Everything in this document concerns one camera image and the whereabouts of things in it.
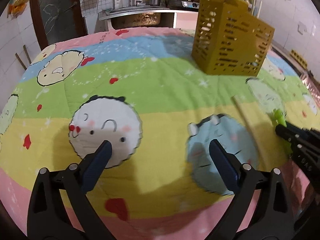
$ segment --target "pot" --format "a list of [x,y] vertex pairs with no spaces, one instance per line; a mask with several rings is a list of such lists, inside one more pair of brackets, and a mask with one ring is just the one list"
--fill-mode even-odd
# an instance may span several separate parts
[[160,6],[161,0],[146,0],[147,5],[157,5]]

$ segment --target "perforated plastic basket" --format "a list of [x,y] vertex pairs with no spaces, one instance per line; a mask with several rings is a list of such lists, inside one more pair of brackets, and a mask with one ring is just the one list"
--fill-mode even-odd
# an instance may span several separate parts
[[201,0],[192,57],[207,74],[257,76],[273,34],[242,0]]

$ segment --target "blue gripper pad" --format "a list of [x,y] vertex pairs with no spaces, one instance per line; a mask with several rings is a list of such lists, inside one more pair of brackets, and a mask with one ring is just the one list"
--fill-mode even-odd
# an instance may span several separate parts
[[210,157],[215,164],[227,189],[233,191],[236,194],[240,190],[240,187],[238,185],[239,174],[228,160],[227,156],[225,155],[226,153],[227,152],[223,149],[217,139],[210,142]]
[[86,194],[88,191],[93,190],[98,179],[100,178],[103,170],[105,169],[108,161],[112,155],[112,145],[109,141],[104,141],[95,152],[96,156],[91,161],[88,168],[82,176],[81,191]]

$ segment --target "silver screw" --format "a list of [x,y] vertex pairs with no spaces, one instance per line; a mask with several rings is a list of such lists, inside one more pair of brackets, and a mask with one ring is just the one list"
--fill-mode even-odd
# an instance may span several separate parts
[[278,168],[274,168],[273,172],[277,175],[279,175],[281,173],[281,171]]
[[47,168],[41,168],[40,170],[39,170],[39,173],[40,174],[45,174],[47,172]]
[[76,163],[72,163],[69,166],[69,169],[72,170],[72,171],[74,171],[76,168],[78,168],[78,164],[76,164]]
[[251,165],[248,164],[248,163],[243,164],[242,167],[243,167],[246,171],[251,170]]

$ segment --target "yellow box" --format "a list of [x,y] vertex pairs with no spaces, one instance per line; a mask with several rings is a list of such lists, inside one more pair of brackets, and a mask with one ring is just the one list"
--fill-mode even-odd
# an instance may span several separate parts
[[274,31],[243,0],[201,0],[192,57],[206,74],[257,76]]

